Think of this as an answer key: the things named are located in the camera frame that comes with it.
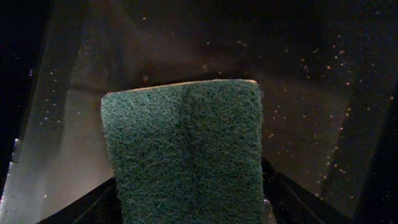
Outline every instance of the green scouring pad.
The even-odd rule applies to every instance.
[[[213,80],[107,94],[124,223],[261,223],[261,92]]]

